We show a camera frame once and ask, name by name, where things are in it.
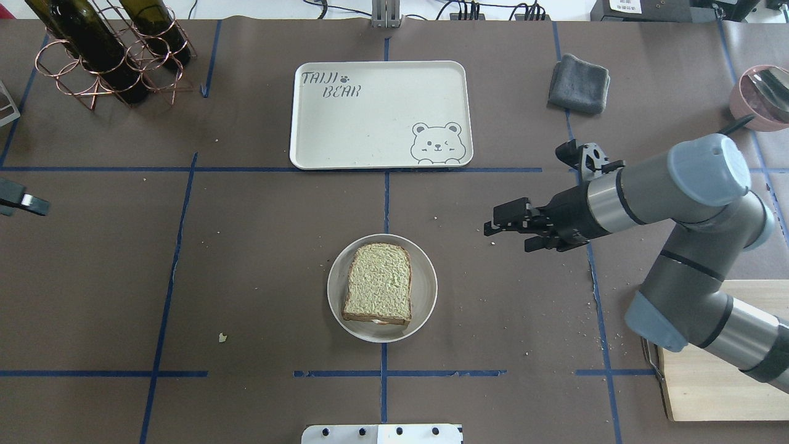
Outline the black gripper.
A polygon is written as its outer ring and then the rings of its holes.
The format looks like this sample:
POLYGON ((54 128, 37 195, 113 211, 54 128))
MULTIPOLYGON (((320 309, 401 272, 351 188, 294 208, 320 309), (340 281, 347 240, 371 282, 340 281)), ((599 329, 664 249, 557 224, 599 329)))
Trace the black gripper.
POLYGON ((578 185, 556 194, 540 210, 527 197, 511 200, 493 208, 493 218, 484 224, 484 235, 493 236, 502 231, 538 235, 525 239, 524 251, 567 251, 588 244, 592 239, 608 236, 595 219, 588 202, 587 185, 578 185), (535 219, 547 217, 549 235, 540 235, 543 228, 535 219))

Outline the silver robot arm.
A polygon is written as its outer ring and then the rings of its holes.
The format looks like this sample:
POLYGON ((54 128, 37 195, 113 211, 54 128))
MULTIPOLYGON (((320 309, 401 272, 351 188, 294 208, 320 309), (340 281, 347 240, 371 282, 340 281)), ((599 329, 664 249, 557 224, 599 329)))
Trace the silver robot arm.
POLYGON ((527 235, 527 252, 567 251, 672 220, 626 324, 665 350, 694 345, 786 392, 787 321, 721 289, 739 255, 762 245, 775 228, 733 140, 706 135, 631 166, 594 143, 567 141, 555 154, 580 173, 580 184, 543 206, 526 197, 497 205, 485 236, 516 231, 527 235))

